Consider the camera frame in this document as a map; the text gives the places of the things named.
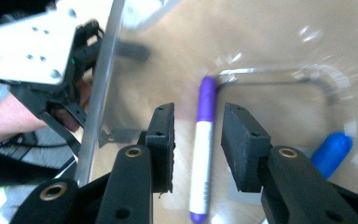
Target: table surface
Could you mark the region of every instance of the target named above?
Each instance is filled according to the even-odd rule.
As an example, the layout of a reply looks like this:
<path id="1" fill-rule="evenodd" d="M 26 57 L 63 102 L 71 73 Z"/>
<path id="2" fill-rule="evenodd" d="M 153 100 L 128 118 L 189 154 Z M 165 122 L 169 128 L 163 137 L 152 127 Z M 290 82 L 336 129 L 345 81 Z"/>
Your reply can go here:
<path id="1" fill-rule="evenodd" d="M 252 68 L 233 76 L 238 79 L 235 85 L 224 87 L 217 96 L 208 223 L 258 223 L 265 216 L 255 204 L 257 195 L 236 191 L 220 147 L 225 102 L 250 110 L 273 145 L 310 152 L 333 131 L 349 133 L 354 147 L 329 180 L 357 191 L 358 4 L 340 3 L 183 0 L 146 29 L 134 32 L 125 26 L 114 31 L 117 21 L 108 22 L 112 1 L 74 1 L 79 19 L 107 24 L 106 39 L 133 41 L 151 52 L 145 62 L 119 56 L 112 61 L 112 55 L 100 58 L 79 166 L 92 161 L 91 180 L 110 172 L 117 151 L 136 143 L 154 109 L 174 102 L 173 193 L 154 196 L 154 221 L 190 223 L 200 81 L 207 74 Z M 109 56 L 109 49 L 103 53 Z M 114 143 L 99 147 L 101 131 L 111 133 Z"/>

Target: black cable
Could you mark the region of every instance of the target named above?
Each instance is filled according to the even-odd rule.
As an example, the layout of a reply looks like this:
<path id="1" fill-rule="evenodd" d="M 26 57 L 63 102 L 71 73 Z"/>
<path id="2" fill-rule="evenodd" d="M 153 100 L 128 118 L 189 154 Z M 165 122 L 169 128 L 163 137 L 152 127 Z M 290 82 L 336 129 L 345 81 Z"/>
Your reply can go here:
<path id="1" fill-rule="evenodd" d="M 68 144 L 59 144 L 59 145 L 32 145 L 32 144 L 23 144 L 23 143 L 16 143 L 10 142 L 12 146 L 16 147 L 38 147 L 38 148 L 55 148 L 55 147 L 67 147 Z"/>

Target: black plastic part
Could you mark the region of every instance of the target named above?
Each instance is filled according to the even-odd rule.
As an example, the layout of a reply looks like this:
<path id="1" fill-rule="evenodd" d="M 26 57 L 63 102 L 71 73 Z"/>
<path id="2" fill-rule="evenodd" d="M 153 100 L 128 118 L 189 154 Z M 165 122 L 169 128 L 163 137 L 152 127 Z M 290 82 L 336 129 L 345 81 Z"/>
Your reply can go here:
<path id="1" fill-rule="evenodd" d="M 101 38 L 101 36 L 99 36 L 99 30 L 100 24 L 94 19 L 88 21 L 85 25 L 77 26 L 72 48 L 78 49 L 87 46 L 87 41 L 93 36 Z"/>
<path id="2" fill-rule="evenodd" d="M 74 52 L 75 81 L 80 80 L 83 74 L 96 64 L 101 44 L 102 40 L 99 39 L 92 45 L 84 46 Z"/>
<path id="3" fill-rule="evenodd" d="M 0 17 L 13 11 L 21 10 L 31 15 L 45 11 L 45 7 L 51 0 L 34 0 L 32 4 L 28 0 L 0 0 Z"/>
<path id="4" fill-rule="evenodd" d="M 13 142 L 25 146 L 37 146 L 37 137 L 34 132 L 22 133 L 11 141 L 11 143 Z M 30 150 L 31 147 L 11 146 L 5 148 L 4 154 L 10 158 L 20 161 Z"/>
<path id="5" fill-rule="evenodd" d="M 242 106 L 226 104 L 221 145 L 238 190 L 260 192 L 257 166 L 269 154 L 270 136 Z"/>
<path id="6" fill-rule="evenodd" d="M 101 202 L 96 223 L 152 223 L 152 171 L 149 149 L 123 147 Z"/>
<path id="7" fill-rule="evenodd" d="M 110 173 L 79 189 L 68 223 L 95 223 Z"/>
<path id="8" fill-rule="evenodd" d="M 261 194 L 261 204 L 268 224 L 286 224 L 288 223 L 289 211 L 283 201 L 271 197 L 265 190 Z"/>
<path id="9" fill-rule="evenodd" d="M 58 196 L 61 190 L 63 195 L 57 199 L 47 200 L 46 196 L 42 196 L 44 195 L 42 192 L 46 189 L 49 189 L 46 192 L 48 196 Z M 71 179 L 53 179 L 40 185 L 21 205 L 11 223 L 66 223 L 68 221 L 67 215 L 72 210 L 77 190 L 77 183 Z"/>
<path id="10" fill-rule="evenodd" d="M 172 192 L 175 148 L 173 108 L 173 103 L 157 107 L 145 135 L 145 145 L 150 148 L 152 158 L 154 193 Z"/>
<path id="11" fill-rule="evenodd" d="M 23 86 L 11 86 L 10 92 L 17 98 L 25 107 L 27 107 L 35 116 L 39 119 L 42 119 L 46 124 L 58 133 L 72 149 L 75 155 L 78 155 L 80 149 L 80 143 L 75 139 L 75 137 L 64 127 L 62 126 L 55 118 L 53 118 L 48 113 L 48 102 L 50 101 L 50 95 L 43 91 L 32 91 L 30 89 L 24 88 Z M 84 111 L 82 115 L 82 121 L 80 124 L 84 124 Z"/>
<path id="12" fill-rule="evenodd" d="M 141 135 L 139 135 L 139 139 L 136 145 L 146 145 L 146 131 L 141 132 Z"/>
<path id="13" fill-rule="evenodd" d="M 267 166 L 289 211 L 288 223 L 358 223 L 356 212 L 302 152 L 274 147 Z"/>
<path id="14" fill-rule="evenodd" d="M 0 187 L 39 185 L 58 173 L 57 169 L 17 161 L 0 154 Z"/>
<path id="15" fill-rule="evenodd" d="M 72 117 L 74 117 L 80 127 L 84 128 L 84 125 L 86 125 L 87 114 L 83 108 L 77 103 L 71 103 L 69 105 L 64 105 L 63 107 L 72 115 Z"/>

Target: white metal bracket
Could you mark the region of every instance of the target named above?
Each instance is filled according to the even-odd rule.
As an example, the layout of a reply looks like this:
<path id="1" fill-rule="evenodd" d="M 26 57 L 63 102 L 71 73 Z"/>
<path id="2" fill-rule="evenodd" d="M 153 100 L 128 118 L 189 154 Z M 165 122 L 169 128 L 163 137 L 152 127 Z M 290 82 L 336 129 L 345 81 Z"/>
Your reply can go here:
<path id="1" fill-rule="evenodd" d="M 71 8 L 0 25 L 0 79 L 60 84 L 76 26 Z"/>

